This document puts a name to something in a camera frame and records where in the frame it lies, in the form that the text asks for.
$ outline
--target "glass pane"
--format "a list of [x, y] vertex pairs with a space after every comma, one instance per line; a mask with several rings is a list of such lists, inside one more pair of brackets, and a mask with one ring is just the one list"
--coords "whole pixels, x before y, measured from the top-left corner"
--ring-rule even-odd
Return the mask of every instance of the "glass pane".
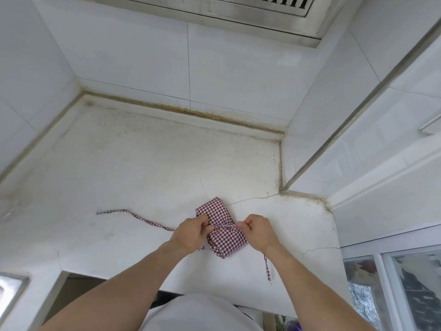
[[378, 331], [392, 331], [373, 256], [345, 261], [354, 309]]
[[441, 251], [393, 257], [415, 326], [441, 330]]

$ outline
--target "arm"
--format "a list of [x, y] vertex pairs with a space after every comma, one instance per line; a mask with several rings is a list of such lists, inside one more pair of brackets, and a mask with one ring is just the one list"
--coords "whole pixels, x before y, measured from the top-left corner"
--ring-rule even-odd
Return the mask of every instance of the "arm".
[[40, 331], [137, 331], [173, 268], [213, 231], [207, 224], [207, 215], [186, 219], [155, 252], [70, 303]]
[[237, 222], [250, 245], [277, 269], [305, 331], [375, 331], [345, 300], [321, 282], [279, 242], [269, 220], [250, 215]]

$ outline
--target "forearm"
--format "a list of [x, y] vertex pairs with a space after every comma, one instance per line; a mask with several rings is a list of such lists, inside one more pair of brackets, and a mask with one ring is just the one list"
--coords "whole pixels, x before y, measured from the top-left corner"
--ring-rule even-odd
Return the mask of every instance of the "forearm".
[[320, 281], [283, 246], [266, 253], [277, 269], [305, 331], [375, 331], [331, 288]]
[[137, 331], [160, 286], [186, 255], [171, 241], [107, 280], [48, 321], [41, 331]]

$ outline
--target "range hood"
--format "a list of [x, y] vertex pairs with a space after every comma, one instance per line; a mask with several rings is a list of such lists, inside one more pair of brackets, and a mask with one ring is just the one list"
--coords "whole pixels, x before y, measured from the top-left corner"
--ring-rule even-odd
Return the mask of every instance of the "range hood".
[[87, 0], [316, 48], [347, 0]]

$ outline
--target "person's left hand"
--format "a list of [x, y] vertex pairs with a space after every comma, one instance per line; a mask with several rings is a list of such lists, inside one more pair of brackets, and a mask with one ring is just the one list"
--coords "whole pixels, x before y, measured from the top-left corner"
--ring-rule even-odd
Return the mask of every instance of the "person's left hand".
[[208, 215], [203, 214], [196, 218], [187, 218], [179, 224], [170, 238], [171, 242], [182, 247], [186, 254], [193, 253], [201, 247], [204, 239], [214, 230], [214, 226], [208, 225]]

